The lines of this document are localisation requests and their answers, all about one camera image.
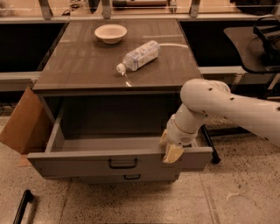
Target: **plastic water bottle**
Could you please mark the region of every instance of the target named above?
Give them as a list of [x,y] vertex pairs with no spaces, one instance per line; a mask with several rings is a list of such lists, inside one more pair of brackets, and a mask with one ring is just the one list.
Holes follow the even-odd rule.
[[151,40],[139,46],[137,49],[128,52],[124,56],[122,63],[117,65],[116,70],[122,75],[125,75],[127,70],[136,71],[139,67],[154,60],[159,55],[159,50],[159,43]]

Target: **bowl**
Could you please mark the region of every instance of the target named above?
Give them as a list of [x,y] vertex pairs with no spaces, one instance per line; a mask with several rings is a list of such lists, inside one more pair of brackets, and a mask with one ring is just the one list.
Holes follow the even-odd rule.
[[127,33],[127,29],[119,24],[105,24],[94,31],[94,35],[106,44],[116,44]]

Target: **cardboard flap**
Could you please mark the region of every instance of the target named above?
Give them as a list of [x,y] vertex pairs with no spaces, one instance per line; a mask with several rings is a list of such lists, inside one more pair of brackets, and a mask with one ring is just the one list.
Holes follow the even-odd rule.
[[20,154],[44,151],[51,127],[39,98],[28,87],[0,134],[0,141]]

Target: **drawer pull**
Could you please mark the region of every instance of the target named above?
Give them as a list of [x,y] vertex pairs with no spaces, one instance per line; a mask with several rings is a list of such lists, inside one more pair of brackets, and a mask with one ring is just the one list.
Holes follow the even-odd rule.
[[124,179],[130,180],[130,179],[140,179],[141,178],[141,174],[137,174],[137,175],[123,175]]
[[134,160],[133,165],[112,165],[112,159],[108,161],[108,167],[110,169],[133,169],[137,167],[137,164],[138,164],[137,159]]

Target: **terrazzo floor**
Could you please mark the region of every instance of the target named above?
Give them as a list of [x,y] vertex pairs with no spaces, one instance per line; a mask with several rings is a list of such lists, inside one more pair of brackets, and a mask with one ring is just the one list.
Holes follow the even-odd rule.
[[[0,131],[12,109],[0,115]],[[209,129],[230,126],[215,117]],[[88,185],[44,179],[0,143],[0,223],[14,221],[26,189],[35,199],[22,223],[280,223],[280,149],[251,134],[213,138],[221,161],[175,182]]]

